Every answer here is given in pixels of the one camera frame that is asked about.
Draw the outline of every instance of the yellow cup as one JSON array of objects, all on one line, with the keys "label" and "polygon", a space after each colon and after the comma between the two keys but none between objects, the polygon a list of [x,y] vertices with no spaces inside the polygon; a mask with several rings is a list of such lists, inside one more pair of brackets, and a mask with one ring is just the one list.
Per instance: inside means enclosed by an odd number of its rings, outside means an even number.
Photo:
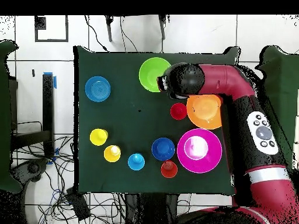
[{"label": "yellow cup", "polygon": [[104,150],[104,158],[108,162],[116,162],[120,158],[120,148],[116,145],[110,145]]},{"label": "yellow cup", "polygon": [[92,144],[96,146],[103,145],[106,142],[107,138],[108,132],[104,129],[94,129],[89,136]]}]

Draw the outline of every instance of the pink bowl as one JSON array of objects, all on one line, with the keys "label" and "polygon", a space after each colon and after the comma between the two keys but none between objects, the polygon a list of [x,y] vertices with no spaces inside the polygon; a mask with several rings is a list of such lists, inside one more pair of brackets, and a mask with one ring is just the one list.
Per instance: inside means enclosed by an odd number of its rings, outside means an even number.
[{"label": "pink bowl", "polygon": [[192,129],[180,139],[177,148],[182,166],[193,173],[207,173],[214,169],[222,157],[218,137],[207,129]]}]

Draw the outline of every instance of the blue bowl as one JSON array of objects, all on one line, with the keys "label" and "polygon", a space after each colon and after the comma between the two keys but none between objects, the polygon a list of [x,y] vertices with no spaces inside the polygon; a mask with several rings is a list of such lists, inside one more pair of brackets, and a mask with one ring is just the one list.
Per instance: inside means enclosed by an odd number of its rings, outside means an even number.
[{"label": "blue bowl", "polygon": [[91,77],[85,84],[85,93],[93,102],[103,102],[110,95],[110,84],[104,77]]},{"label": "blue bowl", "polygon": [[152,155],[158,160],[169,160],[175,154],[175,145],[168,138],[159,138],[152,144]]},{"label": "blue bowl", "polygon": [[138,171],[144,167],[145,160],[139,153],[132,154],[128,158],[128,166],[134,171]]}]

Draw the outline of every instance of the red robot arm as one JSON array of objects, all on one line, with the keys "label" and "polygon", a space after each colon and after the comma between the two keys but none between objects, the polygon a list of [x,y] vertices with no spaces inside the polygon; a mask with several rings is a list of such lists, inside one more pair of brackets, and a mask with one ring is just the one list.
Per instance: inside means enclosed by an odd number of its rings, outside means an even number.
[{"label": "red robot arm", "polygon": [[249,180],[247,187],[250,187],[253,199],[253,204],[242,205],[237,211],[263,224],[298,224],[299,203],[294,186],[279,144],[248,78],[230,65],[182,64],[174,68],[158,78],[160,89],[164,87],[165,91],[171,90],[177,96],[215,94],[231,99],[229,104],[221,106],[225,151],[231,154],[231,157],[228,154],[230,172],[234,180],[239,181],[235,183],[237,195],[236,184]]}]

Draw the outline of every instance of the dark green tabletop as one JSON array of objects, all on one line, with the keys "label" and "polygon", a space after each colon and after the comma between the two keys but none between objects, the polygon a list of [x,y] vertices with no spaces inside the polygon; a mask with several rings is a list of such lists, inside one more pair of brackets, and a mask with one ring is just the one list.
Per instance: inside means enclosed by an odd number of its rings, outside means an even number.
[{"label": "dark green tabletop", "polygon": [[261,93],[267,95],[260,97],[259,101],[291,168],[299,90],[299,55],[287,54],[277,46],[270,45],[262,50],[257,69],[264,72],[259,86],[265,89]]},{"label": "dark green tabletop", "polygon": [[[151,57],[161,57],[171,64],[189,62],[199,64],[235,64],[237,47],[225,54],[153,54],[89,52],[77,47],[79,57],[79,191],[119,193],[203,193],[232,195],[222,128],[212,130],[222,144],[222,158],[218,166],[204,174],[186,170],[178,161],[174,178],[161,174],[162,162],[151,153],[152,143],[160,137],[173,140],[175,146],[182,135],[197,128],[186,117],[174,120],[170,107],[176,102],[163,93],[145,90],[138,79],[141,64]],[[106,78],[111,85],[109,98],[101,103],[89,100],[85,84],[93,76]],[[109,138],[102,146],[95,146],[89,134],[95,128],[107,130]],[[117,145],[121,157],[115,163],[103,157],[104,149]],[[140,171],[129,168],[128,157],[142,153],[145,166]]]}]

